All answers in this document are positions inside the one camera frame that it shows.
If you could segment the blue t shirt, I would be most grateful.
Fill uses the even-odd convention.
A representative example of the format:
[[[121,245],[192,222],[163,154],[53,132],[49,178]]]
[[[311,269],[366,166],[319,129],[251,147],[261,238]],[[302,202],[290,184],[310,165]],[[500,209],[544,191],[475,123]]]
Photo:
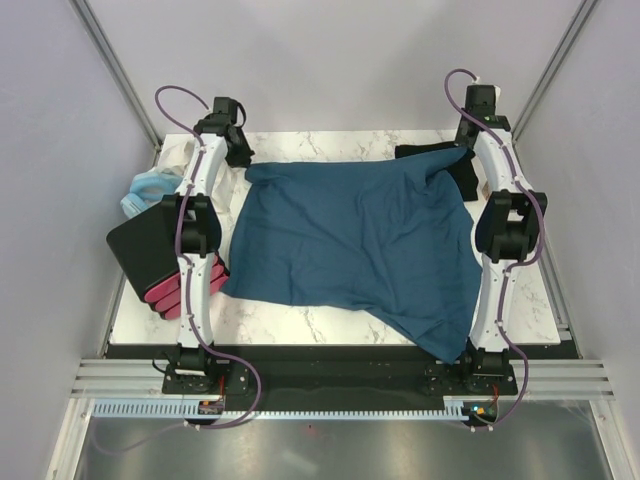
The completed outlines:
[[[454,362],[481,283],[473,221],[449,173],[466,155],[452,147],[387,161],[251,166],[225,294],[365,311]]]

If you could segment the black pink drawer organizer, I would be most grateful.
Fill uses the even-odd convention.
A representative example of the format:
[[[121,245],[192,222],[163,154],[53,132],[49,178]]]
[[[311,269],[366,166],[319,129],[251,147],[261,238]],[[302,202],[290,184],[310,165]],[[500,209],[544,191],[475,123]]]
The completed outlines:
[[[181,280],[175,234],[182,197],[170,195],[143,213],[114,228],[107,244],[140,301],[165,320],[181,314]],[[187,203],[183,242],[197,253],[212,253],[209,292],[216,293],[230,272],[217,254],[222,229],[212,201],[202,195]]]

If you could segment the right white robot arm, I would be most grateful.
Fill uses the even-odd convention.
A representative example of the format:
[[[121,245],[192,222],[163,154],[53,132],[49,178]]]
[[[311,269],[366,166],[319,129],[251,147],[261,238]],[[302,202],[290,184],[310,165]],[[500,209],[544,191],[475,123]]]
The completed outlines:
[[[480,160],[489,187],[474,234],[482,281],[467,346],[470,361],[457,371],[460,386],[473,394],[507,374],[508,316],[516,281],[520,269],[540,257],[545,236],[547,197],[525,179],[505,125],[504,117],[474,117],[464,110],[456,134],[456,143],[468,146]]]

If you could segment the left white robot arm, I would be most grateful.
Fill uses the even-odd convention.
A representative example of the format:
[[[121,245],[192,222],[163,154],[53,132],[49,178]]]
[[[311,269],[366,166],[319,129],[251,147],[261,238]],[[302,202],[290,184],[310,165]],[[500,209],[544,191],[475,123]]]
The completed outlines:
[[[219,369],[208,361],[237,362],[253,370],[246,360],[216,351],[210,322],[210,281],[218,257],[222,230],[211,193],[218,170],[230,149],[243,150],[246,140],[235,113],[211,112],[190,130],[195,139],[192,158],[176,193],[160,202],[166,224],[175,228],[174,250],[180,272],[181,333],[178,344],[194,349],[203,359],[191,362],[185,382],[198,393],[208,393],[219,382]]]

